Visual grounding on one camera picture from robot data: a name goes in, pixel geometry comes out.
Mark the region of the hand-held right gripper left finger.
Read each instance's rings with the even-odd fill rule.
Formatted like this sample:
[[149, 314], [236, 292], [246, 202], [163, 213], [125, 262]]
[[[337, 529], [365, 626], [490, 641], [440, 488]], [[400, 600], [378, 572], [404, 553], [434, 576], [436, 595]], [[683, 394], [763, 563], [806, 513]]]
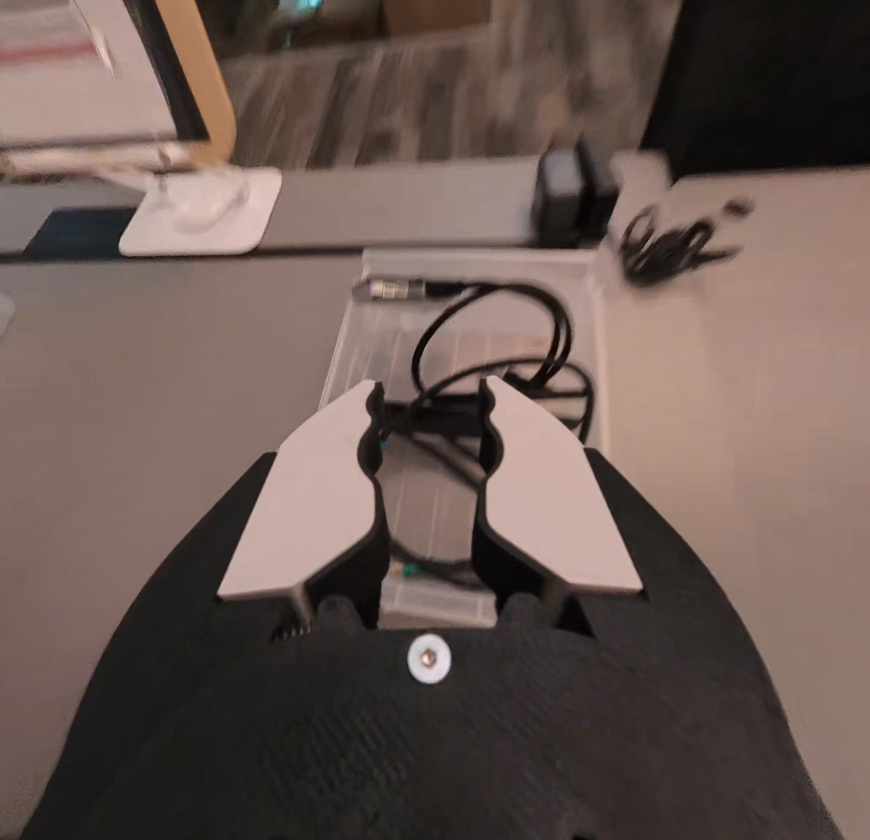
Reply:
[[331, 596], [377, 626], [391, 535], [377, 472], [385, 394], [364, 380], [280, 445], [217, 597], [290, 599], [306, 622]]

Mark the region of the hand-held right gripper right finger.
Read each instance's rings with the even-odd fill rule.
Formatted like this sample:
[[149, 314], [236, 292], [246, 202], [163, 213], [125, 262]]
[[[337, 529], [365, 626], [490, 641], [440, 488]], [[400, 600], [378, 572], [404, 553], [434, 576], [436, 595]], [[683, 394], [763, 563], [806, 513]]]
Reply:
[[506, 381], [479, 384], [483, 477], [473, 570], [503, 609], [517, 594], [561, 609], [575, 596], [637, 596], [638, 570], [584, 443]]

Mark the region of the braided hdmi cable green plugs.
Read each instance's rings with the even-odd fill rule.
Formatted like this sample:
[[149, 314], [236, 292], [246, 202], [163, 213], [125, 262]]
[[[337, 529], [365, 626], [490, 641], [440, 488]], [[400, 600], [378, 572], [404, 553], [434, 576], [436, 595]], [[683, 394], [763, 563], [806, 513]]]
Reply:
[[469, 592], [484, 592], [488, 588], [473, 570], [470, 560], [438, 560], [411, 552], [404, 544], [392, 538], [391, 560], [400, 566], [405, 578], [429, 578]]

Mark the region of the black hdmi switch with cable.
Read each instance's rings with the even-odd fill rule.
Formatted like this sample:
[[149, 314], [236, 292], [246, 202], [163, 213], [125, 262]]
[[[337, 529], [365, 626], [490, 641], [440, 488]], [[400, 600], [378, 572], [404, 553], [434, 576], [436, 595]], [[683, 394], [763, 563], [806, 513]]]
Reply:
[[[383, 435], [438, 435], [458, 446], [461, 437], [479, 437], [479, 396], [451, 393], [467, 379], [494, 376], [521, 395], [535, 401], [572, 400], [584, 403], [583, 413], [561, 422], [586, 443], [593, 428], [596, 390], [592, 376], [570, 362], [574, 330], [560, 299], [537, 285], [517, 280], [437, 280], [366, 278], [354, 288], [358, 302], [443, 302], [446, 307], [420, 335], [411, 354], [410, 374], [416, 396], [407, 403], [386, 405]], [[496, 294], [509, 294], [535, 303], [551, 319], [551, 339], [542, 356], [513, 356], [461, 369], [428, 385], [422, 361], [431, 340], [462, 310]]]

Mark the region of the clear plastic bin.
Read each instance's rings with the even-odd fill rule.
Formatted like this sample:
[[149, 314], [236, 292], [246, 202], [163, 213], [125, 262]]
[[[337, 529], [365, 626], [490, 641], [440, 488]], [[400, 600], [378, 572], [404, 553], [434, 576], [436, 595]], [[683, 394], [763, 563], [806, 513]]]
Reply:
[[[610, 413], [605, 368], [603, 300], [595, 253], [520, 249], [376, 250], [362, 257], [364, 278], [521, 280], [555, 294], [571, 315], [570, 362], [593, 378], [596, 403], [588, 444], [609, 452]], [[411, 401], [411, 355], [441, 312], [437, 302], [357, 302], [349, 298], [319, 408], [360, 381], [382, 383], [385, 399]], [[462, 310], [431, 341], [421, 361], [428, 385], [484, 362], [543, 356], [551, 340], [549, 313], [530, 301], [495, 294]], [[377, 478], [391, 535], [408, 551], [437, 562], [470, 556], [476, 494], [447, 466], [407, 440], [392, 436]], [[489, 627], [489, 593], [461, 589], [393, 563], [382, 588], [381, 628], [434, 625]]]

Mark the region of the white document sign stand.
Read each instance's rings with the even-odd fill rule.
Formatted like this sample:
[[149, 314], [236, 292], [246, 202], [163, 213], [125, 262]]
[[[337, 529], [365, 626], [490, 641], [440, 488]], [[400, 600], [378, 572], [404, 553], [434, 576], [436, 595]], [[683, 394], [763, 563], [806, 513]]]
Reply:
[[257, 248], [281, 171], [191, 167], [122, 0], [1, 0], [3, 177], [89, 175], [144, 194], [121, 256]]

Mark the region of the black power adapter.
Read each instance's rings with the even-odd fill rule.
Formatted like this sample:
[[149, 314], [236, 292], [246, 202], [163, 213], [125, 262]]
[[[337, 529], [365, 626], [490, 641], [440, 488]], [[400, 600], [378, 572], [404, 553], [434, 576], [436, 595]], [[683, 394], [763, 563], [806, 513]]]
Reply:
[[540, 248], [600, 245], [606, 237], [620, 185], [612, 157], [593, 138], [570, 148], [549, 148], [538, 160], [531, 220]]

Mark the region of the rounded wooden board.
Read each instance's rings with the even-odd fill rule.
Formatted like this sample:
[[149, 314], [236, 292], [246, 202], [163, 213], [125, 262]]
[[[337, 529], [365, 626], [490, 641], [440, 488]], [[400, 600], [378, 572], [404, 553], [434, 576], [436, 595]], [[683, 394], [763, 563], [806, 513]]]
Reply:
[[155, 2], [209, 135], [188, 144], [190, 166], [226, 164], [236, 143], [236, 118], [196, 0]]

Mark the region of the black monitor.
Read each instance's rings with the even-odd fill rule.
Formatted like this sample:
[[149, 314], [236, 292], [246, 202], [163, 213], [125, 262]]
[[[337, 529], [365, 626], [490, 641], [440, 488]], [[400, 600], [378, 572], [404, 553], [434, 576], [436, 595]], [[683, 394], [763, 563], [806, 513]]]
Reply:
[[867, 167], [869, 0], [682, 0], [639, 147], [675, 180]]

